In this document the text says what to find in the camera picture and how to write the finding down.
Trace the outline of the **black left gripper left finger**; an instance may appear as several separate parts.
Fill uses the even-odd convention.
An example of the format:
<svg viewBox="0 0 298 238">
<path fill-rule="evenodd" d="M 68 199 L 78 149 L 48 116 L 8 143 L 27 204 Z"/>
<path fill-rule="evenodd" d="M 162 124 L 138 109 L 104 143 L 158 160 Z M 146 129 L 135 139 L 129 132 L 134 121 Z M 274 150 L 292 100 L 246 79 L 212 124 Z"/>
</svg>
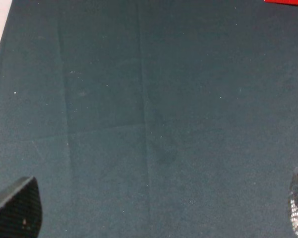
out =
<svg viewBox="0 0 298 238">
<path fill-rule="evenodd" d="M 37 238 L 42 220 L 35 177 L 21 177 L 0 192 L 0 238 Z"/>
</svg>

